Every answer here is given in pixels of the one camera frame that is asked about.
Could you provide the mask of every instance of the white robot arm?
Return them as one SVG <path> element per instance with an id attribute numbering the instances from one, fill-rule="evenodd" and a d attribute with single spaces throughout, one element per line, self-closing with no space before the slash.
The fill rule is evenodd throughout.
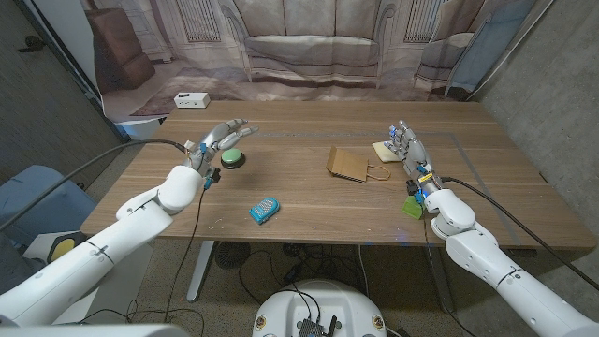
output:
<path id="1" fill-rule="evenodd" d="M 217 125 L 160 186 L 127 201 L 116 223 L 0 296 L 0 324 L 50 325 L 115 264 L 170 226 L 171 215 L 192 203 L 204 179 L 204 188 L 218 181 L 218 168 L 210 162 L 219 150 L 257 131 L 257 126 L 239 130 L 246 123 L 236 119 Z"/>
<path id="2" fill-rule="evenodd" d="M 406 122 L 389 129 L 386 146 L 403 162 L 405 171 L 419 187 L 423 205 L 430 213 L 434 233 L 446 241 L 451 259 L 476 275 L 505 299 L 540 336 L 599 336 L 599 324 L 579 313 L 565 300 L 510 259 L 495 237 L 475 220 L 474 211 L 435 174 L 422 142 Z"/>

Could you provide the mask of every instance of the green sponge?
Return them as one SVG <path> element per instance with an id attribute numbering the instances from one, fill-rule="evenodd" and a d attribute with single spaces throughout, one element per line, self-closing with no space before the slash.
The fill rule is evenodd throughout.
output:
<path id="1" fill-rule="evenodd" d="M 414 196 L 408 196 L 403 203 L 402 212 L 412 216 L 416 220 L 420 220 L 420 217 L 422 216 L 422 206 L 420 206 Z"/>

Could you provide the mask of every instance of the cable connector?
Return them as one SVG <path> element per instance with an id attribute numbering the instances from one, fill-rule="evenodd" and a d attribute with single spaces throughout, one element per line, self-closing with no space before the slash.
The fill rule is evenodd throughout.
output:
<path id="1" fill-rule="evenodd" d="M 187 149 L 187 151 L 192 151 L 196 147 L 196 144 L 193 141 L 188 140 L 185 142 L 183 147 Z"/>
<path id="2" fill-rule="evenodd" d="M 408 190 L 408 196 L 413 196 L 420 189 L 418 187 L 418 185 L 416 183 L 414 183 L 413 180 L 406 181 L 405 184 L 406 184 L 406 188 Z"/>

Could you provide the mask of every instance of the black cable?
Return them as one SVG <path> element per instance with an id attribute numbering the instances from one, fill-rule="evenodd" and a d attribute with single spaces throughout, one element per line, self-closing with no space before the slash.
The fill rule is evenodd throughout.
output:
<path id="1" fill-rule="evenodd" d="M 307 297 L 309 297 L 311 300 L 313 300 L 313 301 L 314 301 L 314 304 L 316 304 L 316 308 L 318 309 L 318 318 L 316 319 L 316 324 L 320 323 L 320 306 L 318 305 L 318 302 L 317 302 L 317 301 L 316 301 L 316 300 L 315 300 L 315 299 L 312 297 L 312 295 L 310 295 L 310 294 L 306 294 L 306 293 L 305 293 L 305 292 L 303 292 L 303 291 L 294 290 L 294 289 L 281 289 L 281 290 L 275 291 L 275 294 L 276 294 L 276 293 L 280 293 L 280 292 L 285 292 L 285 291 L 291 291 L 291 292 L 298 293 L 298 294 L 300 294 L 300 295 L 306 295 L 306 296 L 307 296 Z"/>
<path id="2" fill-rule="evenodd" d="M 99 313 L 102 313 L 102 312 L 111 312 L 111 313 L 115 313 L 115 314 L 117 314 L 117 315 L 120 315 L 120 316 L 122 316 L 122 317 L 124 318 L 125 322 L 128 320 L 128 318 L 127 318 L 127 316 L 126 316 L 126 315 L 124 315 L 124 314 L 121 314 L 121 313 L 119 313 L 119 312 L 118 312 L 118 311 L 116 311 L 116 310 L 112 310 L 112 309 L 100 309 L 100 310 L 96 311 L 96 312 L 95 312 L 95 313 L 93 313 L 93 314 L 87 315 L 87 316 L 86 316 L 85 318 L 83 318 L 81 321 L 77 322 L 77 324 L 84 323 L 84 321 L 85 321 L 86 319 L 88 319 L 89 317 L 91 317 L 91 316 L 93 316 L 93 315 L 97 315 L 97 314 L 99 314 Z"/>
<path id="3" fill-rule="evenodd" d="M 40 194 L 39 196 L 37 196 L 37 198 L 33 199 L 29 204 L 27 204 L 27 206 L 25 206 L 22 210 L 20 210 L 16 214 L 14 214 L 10 219 L 8 219 L 4 224 L 2 224 L 0 226 L 0 232 L 3 231 L 3 230 L 5 230 L 8 226 L 12 225 L 12 223 L 14 223 L 15 221 L 19 220 L 19 218 L 21 218 L 25 213 L 29 212 L 29 210 L 31 210 L 32 208 L 34 208 L 34 206 L 36 206 L 39 201 L 41 201 L 43 198 L 47 197 L 50 193 L 52 193 L 52 191 L 54 191 L 56 188 L 58 188 L 58 186 L 60 186 L 61 184 L 65 183 L 66 181 L 68 181 L 69 179 L 71 179 L 73 176 L 75 176 L 79 172 L 83 171 L 84 169 L 87 169 L 89 166 L 91 166 L 92 164 L 94 164 L 98 160 L 100 160 L 100 159 L 104 158 L 105 156 L 107 156 L 109 154 L 112 154 L 112 153 L 114 153 L 114 152 L 116 152 L 118 150 L 122 150 L 125 147 L 129 147 L 129 146 L 133 146 L 133 145 L 140 145 L 140 144 L 147 144 L 147 143 L 164 143 L 164 144 L 170 144 L 170 145 L 173 145 L 174 147 L 176 147 L 181 152 L 185 153 L 185 148 L 180 143 L 178 143 L 176 141 L 168 140 L 168 139 L 136 140 L 136 141 L 130 141 L 130 142 L 126 143 L 126 144 L 121 144 L 121 145 L 115 146 L 112 149 L 109 149 L 109 150 L 105 151 L 104 153 L 98 155 L 96 158 L 94 158 L 94 159 L 88 161 L 87 163 L 81 165 L 79 168 L 77 168 L 74 171 L 72 171 L 69 174 L 67 174 L 63 179 L 61 179 L 60 181 L 58 181 L 54 185 L 50 186 L 42 194 Z"/>
<path id="4" fill-rule="evenodd" d="M 134 316 L 135 314 L 137 314 L 137 313 L 144 314 L 144 313 L 145 313 L 146 315 L 144 315 L 144 316 L 143 316 L 143 317 L 142 317 L 142 318 L 139 320 L 139 323 L 141 323 L 141 321 L 143 321 L 143 320 L 145 319 L 145 317 L 147 317 L 147 316 L 148 316 L 148 315 L 150 315 L 150 314 L 163 314 L 164 312 L 165 312 L 164 310 L 140 310 L 140 311 L 136 311 L 136 312 L 132 312 L 132 313 L 129 313 L 129 314 L 127 314 L 127 319 L 128 319 L 128 322 L 129 322 L 129 323 L 132 323 L 132 322 L 133 322 L 133 316 Z M 204 316 L 203 316 L 203 315 L 202 315 L 200 312 L 198 312 L 198 311 L 196 311 L 196 310 L 193 310 L 193 309 L 186 309 L 186 308 L 181 308 L 181 309 L 173 309 L 173 310 L 170 310 L 170 312 L 171 312 L 171 313 L 177 313 L 177 312 L 187 312 L 187 313 L 194 313 L 194 314 L 197 314 L 197 315 L 199 316 L 199 318 L 201 319 L 201 321 L 202 321 L 202 330 L 201 330 L 201 332 L 200 332 L 200 336 L 203 336 L 203 335 L 204 335 L 204 326 L 206 325 L 206 323 L 205 323 L 205 321 L 204 321 Z M 172 318 L 173 318 L 173 317 L 174 317 L 174 316 L 172 316 L 172 317 L 171 317 L 171 318 L 170 318 L 170 319 L 167 321 L 167 323 L 170 323 L 170 322 L 172 321 Z"/>
<path id="5" fill-rule="evenodd" d="M 248 289 L 248 287 L 245 285 L 245 283 L 243 282 L 243 278 L 241 277 L 241 269 L 243 268 L 243 266 L 245 266 L 245 264 L 247 263 L 247 261 L 250 260 L 250 257 L 252 257 L 253 255 L 259 254 L 259 253 L 265 253 L 266 255 L 269 256 L 269 261 L 270 261 L 270 273 L 272 274 L 272 277 L 274 278 L 274 280 L 277 282 L 277 284 L 279 286 L 283 286 L 283 284 L 281 283 L 281 281 L 279 281 L 279 279 L 277 278 L 277 276 L 274 274 L 274 266 L 272 264 L 272 254 L 269 251 L 265 251 L 263 249 L 261 250 L 257 250 L 255 252 L 253 252 L 252 254 L 250 254 L 247 259 L 245 260 L 245 262 L 243 262 L 243 264 L 241 265 L 241 267 L 237 270 L 237 274 L 239 276 L 240 279 L 240 283 L 241 286 L 243 287 L 243 290 L 245 290 L 245 292 L 256 302 L 258 303 L 258 305 L 262 305 L 262 302 L 256 297 L 254 296 L 254 294 L 252 294 L 252 292 L 250 291 L 250 289 Z"/>
<path id="6" fill-rule="evenodd" d="M 304 246 L 303 247 L 303 252 L 306 255 L 306 259 L 302 259 L 300 256 L 298 256 L 299 260 L 301 261 L 301 264 L 305 264 L 312 272 L 315 276 L 319 275 L 321 273 L 321 268 L 323 266 L 323 263 L 328 261 L 328 260 L 338 260 L 339 262 L 341 262 L 341 264 L 348 269 L 349 271 L 351 271 L 354 274 L 354 277 L 356 278 L 355 280 L 355 284 L 356 284 L 356 288 L 363 288 L 363 284 L 361 282 L 362 280 L 362 276 L 360 275 L 360 272 L 358 272 L 356 269 L 348 266 L 345 261 L 349 261 L 351 263 L 353 263 L 358 269 L 360 269 L 360 266 L 358 265 L 358 263 L 355 261 L 355 259 L 352 259 L 350 257 L 345 257 L 345 256 L 335 256 L 335 255 L 328 255 L 324 253 L 324 250 L 321 250 L 321 256 L 314 256 L 309 250 L 308 248 L 311 247 L 316 247 L 318 245 L 311 245 L 311 246 Z M 310 259 L 319 259 L 322 260 L 322 263 L 320 264 L 320 267 L 318 267 L 318 269 L 315 271 L 312 267 L 310 267 L 310 265 L 308 264 L 308 260 Z"/>
<path id="7" fill-rule="evenodd" d="M 555 250 L 553 250 L 553 248 L 551 248 L 548 244 L 546 244 L 543 240 L 541 240 L 541 238 L 536 236 L 536 234 L 534 234 L 530 229 L 528 229 L 526 226 L 524 226 L 524 224 L 522 224 L 514 215 L 512 215 L 512 213 L 508 212 L 502 205 L 500 205 L 499 202 L 495 201 L 493 198 L 487 196 L 486 194 L 482 193 L 475 187 L 473 187 L 473 186 L 469 185 L 468 183 L 465 183 L 459 179 L 455 179 L 455 178 L 451 178 L 451 177 L 441 177 L 441 181 L 444 183 L 445 182 L 459 183 L 460 185 L 477 193 L 480 197 L 484 198 L 486 201 L 490 202 L 493 206 L 497 207 L 501 212 L 503 212 L 505 215 L 507 215 L 507 217 L 512 219 L 512 221 L 514 223 L 516 223 L 516 225 L 518 225 L 520 228 L 522 228 L 522 230 L 524 230 L 528 235 L 530 235 L 535 241 L 539 242 L 553 256 L 557 257 L 557 259 L 559 259 L 561 261 L 561 263 L 563 263 L 563 265 L 568 267 L 571 271 L 575 272 L 578 276 L 580 276 L 583 280 L 585 280 L 589 285 L 591 285 L 597 291 L 599 291 L 599 285 L 596 282 L 594 282 L 589 276 L 587 276 L 580 269 L 575 267 L 572 263 L 570 263 L 569 261 L 566 261 L 563 257 L 561 257 Z"/>
<path id="8" fill-rule="evenodd" d="M 308 308 L 308 320 L 312 322 L 312 310 L 310 310 L 310 305 L 308 305 L 308 301 L 303 297 L 303 295 L 301 295 L 300 290 L 298 289 L 298 286 L 296 286 L 296 283 L 292 282 L 291 284 L 293 285 L 294 288 L 296 288 L 296 291 L 298 292 L 298 294 L 301 297 L 301 299 L 303 300 L 303 302 L 306 303 L 306 307 Z"/>
<path id="9" fill-rule="evenodd" d="M 196 235 L 196 230 L 197 230 L 197 224 L 199 223 L 199 210 L 202 207 L 202 199 L 204 199 L 204 194 L 206 193 L 206 188 L 204 188 L 202 190 L 202 194 L 199 196 L 199 203 L 197 204 L 197 216 L 196 216 L 196 225 L 194 226 L 194 231 L 191 233 L 191 237 L 189 238 L 189 243 L 187 244 L 187 248 L 185 249 L 185 254 L 183 254 L 183 258 L 181 259 L 181 263 L 179 264 L 179 268 L 177 269 L 177 272 L 175 272 L 175 279 L 172 282 L 172 287 L 170 288 L 170 295 L 168 295 L 168 302 L 167 302 L 167 310 L 165 310 L 165 323 L 167 322 L 167 318 L 168 318 L 168 311 L 170 309 L 170 302 L 172 301 L 172 294 L 175 291 L 175 285 L 177 284 L 177 277 L 179 277 L 179 272 L 181 271 L 181 268 L 183 267 L 183 263 L 185 262 L 185 258 L 187 257 L 187 254 L 189 253 L 189 249 L 191 248 L 191 244 L 194 241 L 194 236 Z"/>
<path id="10" fill-rule="evenodd" d="M 425 213 L 424 213 L 424 207 L 423 207 L 422 205 L 420 205 L 420 208 L 422 209 L 422 223 L 423 223 L 423 225 L 424 225 L 424 239 L 425 239 L 425 242 L 426 242 L 426 244 L 427 244 L 427 245 L 426 245 L 426 247 L 427 247 L 427 253 L 429 254 L 429 263 L 431 263 L 431 269 L 432 269 L 432 264 L 433 264 L 433 263 L 432 263 L 432 256 L 431 256 L 431 245 L 429 244 L 429 234 L 428 234 L 428 232 L 427 232 L 427 219 L 426 219 L 426 216 L 425 216 Z M 439 302 L 441 302 L 441 306 L 443 307 L 443 310 L 444 310 L 446 313 L 448 313 L 448 314 L 451 316 L 451 318 L 453 318 L 453 320 L 454 320 L 454 321 L 456 321 L 456 323 L 458 323 L 458 325 L 460 326 L 460 328 L 462 328 L 464 331 L 466 331 L 466 332 L 467 332 L 468 334 L 470 334 L 471 336 L 473 336 L 473 337 L 476 337 L 476 335 L 475 335 L 475 334 L 471 333 L 471 332 L 470 332 L 468 329 L 466 329 L 466 327 L 464 327 L 464 326 L 463 326 L 463 325 L 460 323 L 460 321 L 458 320 L 458 318 L 457 318 L 457 317 L 455 317 L 455 316 L 453 315 L 453 313 L 451 313 L 451 312 L 450 312 L 450 311 L 447 309 L 447 307 L 446 307 L 446 304 L 443 302 L 443 299 L 442 299 L 441 297 L 439 297 Z"/>

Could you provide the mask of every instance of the green button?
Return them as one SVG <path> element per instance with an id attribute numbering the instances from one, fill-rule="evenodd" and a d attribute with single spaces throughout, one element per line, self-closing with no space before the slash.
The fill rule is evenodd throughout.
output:
<path id="1" fill-rule="evenodd" d="M 241 151 L 239 149 L 226 150 L 223 152 L 221 158 L 225 163 L 233 164 L 241 159 Z"/>

